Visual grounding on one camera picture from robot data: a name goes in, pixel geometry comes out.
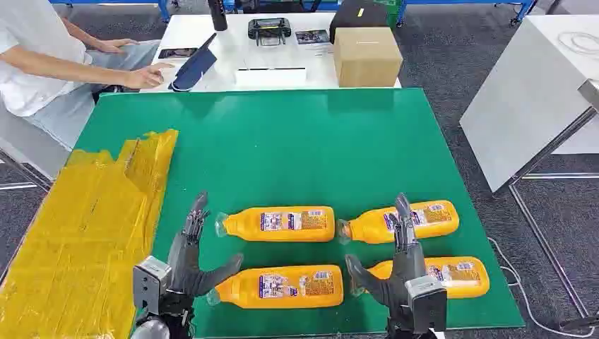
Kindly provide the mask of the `person's right hand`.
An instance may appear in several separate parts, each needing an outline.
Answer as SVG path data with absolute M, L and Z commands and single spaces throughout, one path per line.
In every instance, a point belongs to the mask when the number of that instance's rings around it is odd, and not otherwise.
M 119 84 L 131 89 L 155 88 L 164 83 L 162 70 L 172 68 L 174 68 L 173 64 L 156 63 L 135 71 L 127 71 L 122 76 Z

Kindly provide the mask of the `person's left hand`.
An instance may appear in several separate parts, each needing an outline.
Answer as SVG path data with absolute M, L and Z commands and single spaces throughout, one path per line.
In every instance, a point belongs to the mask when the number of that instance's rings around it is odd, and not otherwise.
M 132 39 L 117 39 L 117 40 L 99 40 L 96 39 L 93 43 L 94 48 L 104 53 L 121 54 L 124 52 L 122 47 L 128 45 L 138 45 L 139 42 Z

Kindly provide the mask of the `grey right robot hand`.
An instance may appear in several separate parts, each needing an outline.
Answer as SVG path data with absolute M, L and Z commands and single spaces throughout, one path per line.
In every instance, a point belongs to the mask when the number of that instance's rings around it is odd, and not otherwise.
M 395 207 L 398 215 L 391 216 L 394 227 L 394 253 L 390 276 L 387 279 L 376 277 L 352 254 L 345 256 L 345 265 L 358 287 L 363 287 L 378 303 L 388 307 L 390 319 L 407 325 L 410 309 L 405 283 L 416 277 L 415 260 L 422 248 L 415 240 L 410 204 L 404 193 L 396 197 Z

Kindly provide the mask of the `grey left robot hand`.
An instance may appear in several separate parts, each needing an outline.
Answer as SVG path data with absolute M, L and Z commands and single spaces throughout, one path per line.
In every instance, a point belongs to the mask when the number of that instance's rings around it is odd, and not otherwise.
M 208 193 L 202 191 L 191 205 L 182 231 L 174 237 L 167 264 L 172 269 L 170 290 L 191 297 L 208 294 L 220 283 L 237 274 L 244 260 L 243 254 L 235 254 L 223 266 L 204 271 L 199 268 L 199 244 L 205 219 Z

